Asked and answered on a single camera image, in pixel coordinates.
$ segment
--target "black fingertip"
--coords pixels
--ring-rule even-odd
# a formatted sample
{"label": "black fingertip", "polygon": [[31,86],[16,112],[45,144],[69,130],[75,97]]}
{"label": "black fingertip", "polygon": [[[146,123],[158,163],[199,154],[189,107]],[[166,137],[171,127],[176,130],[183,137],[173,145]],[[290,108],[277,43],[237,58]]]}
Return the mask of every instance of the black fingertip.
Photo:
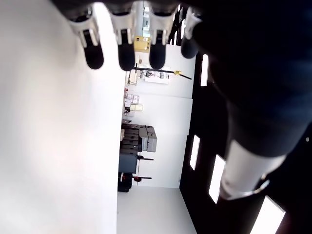
{"label": "black fingertip", "polygon": [[122,70],[130,71],[135,66],[135,50],[133,44],[123,43],[118,46],[119,65]]}
{"label": "black fingertip", "polygon": [[181,44],[181,53],[186,59],[193,58],[198,53],[195,42],[192,39],[188,40],[184,37]]}
{"label": "black fingertip", "polygon": [[160,69],[165,65],[166,46],[156,43],[151,45],[150,49],[150,65],[154,69]]}
{"label": "black fingertip", "polygon": [[91,69],[99,69],[104,64],[104,56],[101,44],[98,46],[88,46],[84,49],[86,62]]}

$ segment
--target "robotic arm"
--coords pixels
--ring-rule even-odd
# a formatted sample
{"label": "robotic arm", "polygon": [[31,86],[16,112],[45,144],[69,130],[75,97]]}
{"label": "robotic arm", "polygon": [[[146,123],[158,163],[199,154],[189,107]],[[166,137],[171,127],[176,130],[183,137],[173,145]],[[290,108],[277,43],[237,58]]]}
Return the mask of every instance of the robotic arm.
{"label": "robotic arm", "polygon": [[[120,67],[134,67],[135,2],[103,0],[118,44]],[[80,38],[90,68],[104,63],[93,0],[53,0]],[[210,57],[210,73],[227,98],[227,164],[220,196],[258,193],[312,119],[312,2],[184,0],[190,6],[181,52]],[[165,46],[178,2],[151,0],[150,65],[165,63]]]}

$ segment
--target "rectangular ceiling light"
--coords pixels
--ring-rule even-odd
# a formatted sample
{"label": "rectangular ceiling light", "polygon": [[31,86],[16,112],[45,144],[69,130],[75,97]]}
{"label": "rectangular ceiling light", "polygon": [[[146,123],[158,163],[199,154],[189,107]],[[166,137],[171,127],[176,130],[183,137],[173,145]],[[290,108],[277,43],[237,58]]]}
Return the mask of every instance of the rectangular ceiling light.
{"label": "rectangular ceiling light", "polygon": [[185,28],[185,19],[182,21],[181,23],[181,39],[183,38],[184,36],[184,28]]}
{"label": "rectangular ceiling light", "polygon": [[285,211],[268,196],[265,196],[258,218],[250,234],[275,234]]}
{"label": "rectangular ceiling light", "polygon": [[176,32],[175,32],[175,41],[174,41],[174,45],[176,45]]}
{"label": "rectangular ceiling light", "polygon": [[190,166],[195,171],[196,162],[197,162],[197,155],[198,155],[198,149],[199,149],[199,142],[200,138],[198,136],[194,136],[193,140],[193,146],[192,146],[192,153],[191,153],[191,161]]}
{"label": "rectangular ceiling light", "polygon": [[208,63],[209,63],[208,55],[204,55],[203,56],[203,62],[201,65],[200,86],[207,86],[207,83],[208,83]]}
{"label": "rectangular ceiling light", "polygon": [[220,182],[222,173],[225,167],[225,160],[221,158],[219,155],[215,156],[214,161],[214,171],[213,177],[211,178],[210,187],[209,187],[209,195],[215,204],[218,202],[219,193],[220,193]]}

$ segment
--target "gray machine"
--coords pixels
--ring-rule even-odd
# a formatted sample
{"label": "gray machine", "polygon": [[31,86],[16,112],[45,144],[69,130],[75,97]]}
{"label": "gray machine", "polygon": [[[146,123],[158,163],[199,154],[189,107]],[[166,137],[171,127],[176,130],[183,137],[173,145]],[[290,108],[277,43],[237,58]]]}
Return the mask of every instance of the gray machine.
{"label": "gray machine", "polygon": [[140,128],[139,137],[142,138],[143,151],[156,152],[157,136],[152,126]]}
{"label": "gray machine", "polygon": [[157,136],[152,126],[123,124],[125,137],[120,143],[119,169],[120,173],[137,173],[137,160],[144,159],[139,152],[156,152]]}

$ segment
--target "black pole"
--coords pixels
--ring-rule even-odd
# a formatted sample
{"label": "black pole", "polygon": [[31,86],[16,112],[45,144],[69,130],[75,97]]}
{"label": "black pole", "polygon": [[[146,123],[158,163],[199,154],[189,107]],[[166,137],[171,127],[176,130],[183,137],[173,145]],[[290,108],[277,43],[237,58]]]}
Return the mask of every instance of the black pole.
{"label": "black pole", "polygon": [[[132,70],[135,70],[136,73],[137,73],[137,70],[140,70],[140,71],[149,71],[149,72],[166,72],[166,73],[172,73],[174,74],[175,72],[174,71],[166,71],[166,70],[160,70],[160,69],[153,69],[153,68],[137,68],[137,67],[134,67]],[[182,76],[186,79],[190,79],[192,80],[191,78],[185,76],[185,75],[179,75],[179,76]]]}

